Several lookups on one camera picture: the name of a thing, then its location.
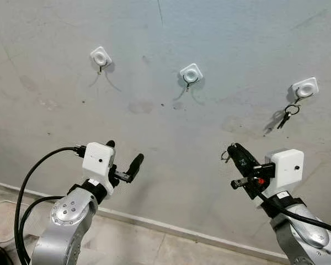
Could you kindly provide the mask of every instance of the red component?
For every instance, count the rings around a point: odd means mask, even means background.
[[[264,180],[264,179],[262,179],[262,178],[259,178],[259,179],[258,179],[258,182],[259,182],[259,184],[260,184],[260,185],[263,185],[263,184],[265,184],[265,180]]]

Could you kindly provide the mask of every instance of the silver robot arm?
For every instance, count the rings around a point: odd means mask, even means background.
[[[67,196],[52,207],[50,222],[39,238],[31,259],[32,265],[73,265],[77,263],[81,240],[103,199],[109,199],[119,180],[132,182],[143,155],[139,154],[126,173],[113,165],[114,142],[107,145],[91,142],[83,154],[82,185],[75,184]]]
[[[265,210],[291,264],[331,265],[331,232],[289,217],[286,215],[289,213],[283,214],[273,206],[320,221],[300,198],[290,194],[302,180],[303,152],[294,149],[272,152],[266,156],[266,164],[260,165],[240,144],[229,146],[227,151],[244,177],[232,181],[231,186],[243,187],[255,206]]]

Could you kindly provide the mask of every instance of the wall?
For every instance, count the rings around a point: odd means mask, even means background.
[[[101,76],[99,45],[115,62]],[[205,79],[180,96],[192,62]],[[267,134],[289,86],[311,76],[320,94]],[[220,155],[239,141],[261,161],[304,151],[295,194],[331,224],[331,1],[0,0],[0,182],[20,186],[57,147],[110,139],[120,169],[146,158],[106,208],[280,251],[263,211],[229,186],[239,173]],[[28,188],[64,194],[81,163],[58,155]]]

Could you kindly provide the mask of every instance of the white wall hook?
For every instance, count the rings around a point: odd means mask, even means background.
[[[90,53],[90,57],[99,66],[99,75],[102,73],[102,67],[107,66],[112,62],[111,58],[102,46],[92,51]]]
[[[184,81],[188,84],[186,86],[186,91],[189,90],[189,87],[191,84],[200,81],[204,77],[202,75],[199,67],[195,63],[192,63],[191,65],[188,65],[186,68],[181,69],[179,74],[182,76]]]
[[[293,84],[292,90],[300,98],[310,97],[319,93],[319,87],[315,77]]]

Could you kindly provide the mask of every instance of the black wire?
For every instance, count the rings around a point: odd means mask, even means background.
[[[28,208],[27,210],[24,212],[24,215],[22,216],[22,219],[21,219],[21,222],[20,222],[20,228],[19,228],[19,238],[22,242],[22,251],[23,251],[23,255],[24,255],[24,258],[26,260],[26,262],[29,264],[29,262],[31,261],[28,253],[27,253],[27,250],[26,250],[26,247],[24,246],[24,240],[23,240],[23,229],[24,229],[24,225],[28,219],[28,216],[30,215],[32,209],[34,206],[36,206],[37,204],[39,203],[42,203],[42,202],[45,202],[47,200],[59,200],[63,198],[63,196],[49,196],[49,197],[43,197],[43,198],[40,198],[36,201],[34,201]]]
[[[291,217],[293,219],[296,219],[298,221],[306,222],[307,224],[318,226],[318,227],[321,227],[321,228],[324,228],[326,230],[331,231],[331,225],[329,225],[329,224],[326,224],[324,222],[320,222],[320,221],[317,221],[317,220],[314,220],[314,219],[311,219],[311,218],[307,218],[307,217],[304,217],[304,216],[301,216],[301,215],[292,213],[291,211],[288,211],[285,208],[283,208],[282,206],[280,206],[280,205],[272,202],[271,200],[269,200],[261,192],[257,192],[257,196],[259,196],[260,199],[263,200],[265,203],[268,203],[271,206],[275,207],[280,213],[282,213],[284,215],[287,215],[287,216],[289,216],[289,217]]]
[[[16,205],[15,221],[14,221],[14,236],[15,236],[16,251],[17,251],[18,257],[19,257],[22,265],[27,265],[27,263],[26,263],[26,260],[24,258],[24,253],[23,253],[23,243],[21,242],[21,240],[19,238],[19,215],[20,215],[20,208],[21,208],[21,202],[22,202],[22,198],[23,198],[24,189],[27,185],[28,179],[30,178],[32,173],[37,169],[37,167],[39,167],[40,164],[42,164],[46,159],[48,159],[52,155],[62,152],[62,151],[75,151],[75,150],[76,150],[75,147],[63,147],[63,148],[60,148],[60,149],[57,149],[55,151],[48,153],[46,156],[41,158],[31,168],[31,170],[27,173],[25,179],[23,180],[20,192],[18,193],[18,197],[17,197],[17,205]]]
[[[11,263],[12,265],[14,265],[12,259],[10,258],[9,254],[6,252],[6,250],[5,250],[3,247],[1,247],[1,246],[0,246],[0,250],[1,250],[1,252],[4,253],[4,255],[5,255],[6,258],[10,261],[10,263]]]

